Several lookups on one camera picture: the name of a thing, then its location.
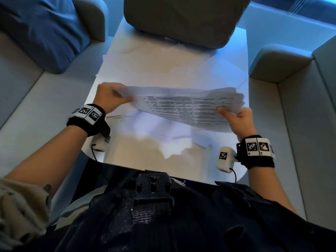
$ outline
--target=blue fabric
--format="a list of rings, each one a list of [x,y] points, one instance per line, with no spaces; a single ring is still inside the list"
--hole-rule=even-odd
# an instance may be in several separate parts
[[[51,73],[64,72],[90,44],[71,0],[0,0],[0,27]]]

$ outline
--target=black wristband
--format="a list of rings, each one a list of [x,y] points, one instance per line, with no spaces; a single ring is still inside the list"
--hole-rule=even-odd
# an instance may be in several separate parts
[[[255,140],[246,142],[246,139],[252,138],[255,138]],[[260,135],[246,137],[241,140],[241,143],[237,144],[237,159],[248,170],[255,166],[274,168],[273,158],[274,152],[270,142]]]
[[[111,130],[105,121],[105,116],[102,107],[96,104],[86,104],[72,113],[66,126],[78,126],[86,131],[88,137],[102,133],[106,138]]]

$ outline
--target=left hand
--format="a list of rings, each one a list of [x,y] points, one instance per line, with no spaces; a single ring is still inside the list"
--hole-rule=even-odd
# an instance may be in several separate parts
[[[114,111],[117,107],[124,103],[132,102],[133,98],[122,97],[115,89],[126,87],[121,83],[109,83],[103,82],[98,85],[96,96],[93,100],[94,104],[102,107],[105,111],[105,114],[108,114]]]

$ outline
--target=cable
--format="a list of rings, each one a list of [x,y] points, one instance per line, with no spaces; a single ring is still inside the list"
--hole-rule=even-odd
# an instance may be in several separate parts
[[[95,145],[96,145],[96,144],[91,144],[91,151],[92,151],[92,154],[93,154],[94,159],[95,159],[96,161],[98,161],[97,158],[96,158],[95,152],[93,151],[93,146],[95,146]],[[103,173],[103,171],[101,171],[100,174],[107,180],[107,182],[108,182],[108,184],[109,184],[110,181],[109,181],[109,179],[105,176],[105,174]]]
[[[237,175],[236,175],[236,172],[235,172],[232,168],[230,168],[230,170],[233,171],[233,173],[234,173],[234,182],[237,183]]]

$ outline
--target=beige sleeve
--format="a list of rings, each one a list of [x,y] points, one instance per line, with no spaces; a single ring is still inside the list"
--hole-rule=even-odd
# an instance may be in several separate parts
[[[50,185],[0,178],[0,251],[44,235],[49,220]]]

